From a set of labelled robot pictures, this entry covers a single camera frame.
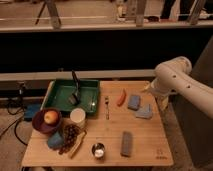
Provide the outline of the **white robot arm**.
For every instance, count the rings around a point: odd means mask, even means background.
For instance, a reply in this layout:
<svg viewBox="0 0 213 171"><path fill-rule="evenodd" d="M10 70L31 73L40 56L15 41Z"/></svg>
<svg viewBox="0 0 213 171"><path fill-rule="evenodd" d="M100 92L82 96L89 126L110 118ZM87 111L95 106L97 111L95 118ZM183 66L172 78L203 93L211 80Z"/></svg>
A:
<svg viewBox="0 0 213 171"><path fill-rule="evenodd" d="M191 71L192 64L184 56L162 62L155 67L155 79L147 90L159 99L168 97L175 90L213 119L213 88L190 77Z"/></svg>

